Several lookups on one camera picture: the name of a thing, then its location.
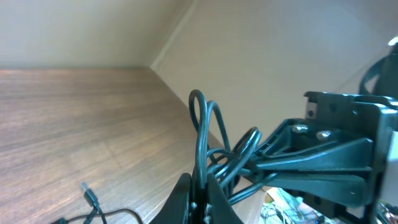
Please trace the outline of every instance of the wooden surface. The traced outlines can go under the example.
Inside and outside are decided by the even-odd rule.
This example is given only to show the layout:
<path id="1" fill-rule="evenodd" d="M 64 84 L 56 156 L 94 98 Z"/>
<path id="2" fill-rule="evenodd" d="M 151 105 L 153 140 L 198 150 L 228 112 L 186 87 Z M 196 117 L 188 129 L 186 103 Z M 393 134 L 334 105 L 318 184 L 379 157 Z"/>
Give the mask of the wooden surface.
<path id="1" fill-rule="evenodd" d="M 0 223 L 88 213 L 83 181 L 104 211 L 129 207 L 148 223 L 192 171 L 195 140 L 187 107 L 150 70 L 0 71 Z M 237 214 L 257 223 L 263 200 Z"/>

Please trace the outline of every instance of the screw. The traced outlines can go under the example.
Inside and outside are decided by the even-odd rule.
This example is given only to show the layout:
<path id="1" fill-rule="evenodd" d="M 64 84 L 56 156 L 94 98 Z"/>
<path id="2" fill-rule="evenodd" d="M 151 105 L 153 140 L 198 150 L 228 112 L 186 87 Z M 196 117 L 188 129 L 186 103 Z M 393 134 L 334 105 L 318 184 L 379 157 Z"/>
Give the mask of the screw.
<path id="1" fill-rule="evenodd" d="M 198 204 L 196 204 L 195 202 L 191 203 L 191 209 L 194 210 L 198 207 Z"/>
<path id="2" fill-rule="evenodd" d="M 331 135 L 331 131 L 319 131 L 317 132 L 317 138 L 318 140 L 324 141 L 329 138 Z"/>
<path id="3" fill-rule="evenodd" d="M 292 126 L 292 131 L 295 133 L 307 133 L 308 132 L 308 126 L 305 124 L 295 124 Z"/>

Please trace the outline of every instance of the wire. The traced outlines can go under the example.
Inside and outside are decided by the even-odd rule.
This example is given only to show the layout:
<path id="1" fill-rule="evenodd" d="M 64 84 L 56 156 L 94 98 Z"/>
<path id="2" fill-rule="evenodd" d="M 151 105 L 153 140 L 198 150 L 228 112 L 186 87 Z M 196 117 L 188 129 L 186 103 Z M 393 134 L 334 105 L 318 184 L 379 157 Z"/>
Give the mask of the wire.
<path id="1" fill-rule="evenodd" d="M 269 214 L 269 211 L 270 211 L 270 210 L 274 211 L 275 214 L 271 214 L 271 215 L 270 215 L 270 214 Z M 288 215 L 287 212 L 289 212 L 289 211 L 295 211 L 295 212 L 299 213 L 299 215 Z M 267 220 L 268 218 L 273 218 L 273 219 L 274 219 L 274 217 L 277 215 L 278 212 L 284 214 L 284 215 L 283 215 L 283 219 L 285 219 L 285 216 L 286 216 L 286 217 L 289 219 L 289 221 L 290 221 L 291 223 L 295 223 L 295 224 L 308 223 L 308 222 L 310 222 L 310 221 L 314 221 L 314 220 L 317 220 L 317 219 L 319 218 L 318 215 L 317 215 L 314 211 L 308 212 L 308 213 L 306 213 L 306 214 L 302 214 L 300 210 L 296 210 L 296 209 L 293 209 L 293 208 L 288 209 L 288 210 L 283 210 L 280 206 L 275 205 L 274 203 L 270 203 L 270 204 L 267 205 L 265 208 L 263 208 L 263 210 L 262 210 L 260 216 L 261 216 L 261 218 L 264 220 L 264 223 L 266 223 L 266 220 Z M 307 220 L 302 220 L 302 221 L 296 221 L 296 220 L 292 219 L 292 217 L 302 217 L 302 218 L 305 218 L 305 217 L 308 217 L 309 215 L 316 215 L 316 217 L 311 218 L 311 219 L 307 219 Z"/>
<path id="2" fill-rule="evenodd" d="M 285 213 L 286 214 L 286 213 Z M 284 218 L 284 224 L 285 224 L 285 216 L 284 216 L 284 214 L 282 214 L 282 217 Z"/>
<path id="3" fill-rule="evenodd" d="M 114 211 L 111 211 L 111 212 L 105 212 L 105 213 L 103 213 L 102 211 L 100 211 L 99 214 L 96 214 L 96 215 L 94 215 L 93 217 L 101 217 L 103 223 L 106 223 L 105 217 L 112 216 L 112 215 L 117 215 L 117 214 L 123 213 L 123 212 L 126 212 L 126 213 L 128 213 L 128 214 L 134 216 L 134 218 L 136 218 L 136 220 L 137 220 L 137 222 L 138 222 L 139 224 L 144 224 L 144 222 L 142 221 L 142 219 L 141 219 L 141 217 L 138 215 L 138 213 L 135 212 L 135 211 L 133 211 L 133 210 L 131 210 L 131 209 L 128 209 L 128 208 L 121 208 L 121 209 L 117 209 L 117 210 L 114 210 Z M 75 222 L 75 221 L 77 221 L 77 220 L 86 219 L 86 218 L 88 218 L 89 216 L 90 216 L 90 214 L 87 214 L 87 215 L 79 215 L 79 216 L 77 216 L 77 217 L 73 217 L 73 218 L 67 220 L 67 223 Z"/>
<path id="4" fill-rule="evenodd" d="M 97 212 L 98 212 L 97 207 L 94 207 L 93 210 L 90 212 L 90 214 L 87 215 L 87 218 L 83 222 L 83 224 L 90 224 L 91 221 L 93 221 L 93 218 L 95 217 L 95 214 L 97 214 Z"/>
<path id="5" fill-rule="evenodd" d="M 195 112 L 195 100 L 199 104 L 199 120 Z M 230 200 L 231 204 L 238 203 L 250 195 L 256 193 L 261 189 L 259 183 L 239 192 L 239 195 L 233 195 L 239 174 L 250 175 L 252 171 L 247 169 L 245 165 L 250 157 L 260 149 L 259 142 L 262 133 L 257 127 L 251 128 L 246 134 L 238 141 L 233 150 L 231 150 L 228 135 L 226 133 L 223 117 L 220 108 L 215 101 L 206 101 L 203 93 L 199 90 L 193 90 L 190 93 L 188 101 L 189 112 L 193 126 L 197 131 L 197 143 L 195 151 L 195 167 L 193 168 L 192 182 L 193 182 L 193 201 L 199 202 L 206 187 L 207 173 L 212 173 L 219 180 L 220 187 Z M 221 137 L 223 139 L 224 148 L 211 148 L 208 145 L 209 125 L 211 114 L 214 113 L 220 129 Z M 226 159 L 226 162 L 219 164 L 220 160 Z"/>

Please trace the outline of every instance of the beige wall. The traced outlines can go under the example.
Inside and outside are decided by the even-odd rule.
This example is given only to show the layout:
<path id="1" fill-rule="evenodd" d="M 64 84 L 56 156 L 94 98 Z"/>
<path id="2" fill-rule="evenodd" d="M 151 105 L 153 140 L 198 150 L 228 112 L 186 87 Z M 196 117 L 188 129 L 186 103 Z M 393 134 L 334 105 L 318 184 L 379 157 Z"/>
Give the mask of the beige wall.
<path id="1" fill-rule="evenodd" d="M 2 0 L 0 68 L 147 67 L 190 0 Z"/>
<path id="2" fill-rule="evenodd" d="M 307 90 L 355 93 L 398 34 L 397 9 L 395 0 L 201 0 L 156 72 L 185 103 L 194 88 L 216 100 L 232 142 L 251 126 L 268 135 L 303 116 Z"/>

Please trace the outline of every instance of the coiled cable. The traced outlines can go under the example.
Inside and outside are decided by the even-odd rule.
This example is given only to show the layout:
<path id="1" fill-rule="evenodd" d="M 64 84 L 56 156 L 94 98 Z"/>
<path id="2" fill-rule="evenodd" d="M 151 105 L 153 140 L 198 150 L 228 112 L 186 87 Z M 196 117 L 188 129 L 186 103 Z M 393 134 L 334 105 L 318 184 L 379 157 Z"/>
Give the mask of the coiled cable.
<path id="1" fill-rule="evenodd" d="M 199 121 L 195 112 L 195 99 L 199 104 Z M 239 175 L 249 175 L 253 172 L 253 170 L 246 169 L 244 166 L 250 157 L 259 150 L 262 133 L 257 127 L 251 128 L 238 141 L 233 150 L 231 150 L 223 117 L 217 102 L 206 101 L 201 91 L 193 90 L 189 95 L 188 107 L 193 126 L 198 133 L 195 151 L 195 167 L 193 169 L 194 192 L 203 191 L 206 187 L 207 173 L 213 173 L 219 180 L 220 187 L 223 189 L 226 198 L 228 198 L 230 204 L 233 205 L 256 193 L 267 181 L 275 177 L 275 174 L 271 174 L 258 183 L 254 183 L 240 192 L 233 194 L 235 185 L 239 180 Z M 211 148 L 208 145 L 212 112 L 214 112 L 216 116 L 224 148 Z M 209 166 L 207 166 L 208 158 L 211 161 Z M 226 159 L 226 162 L 219 164 L 223 159 Z"/>

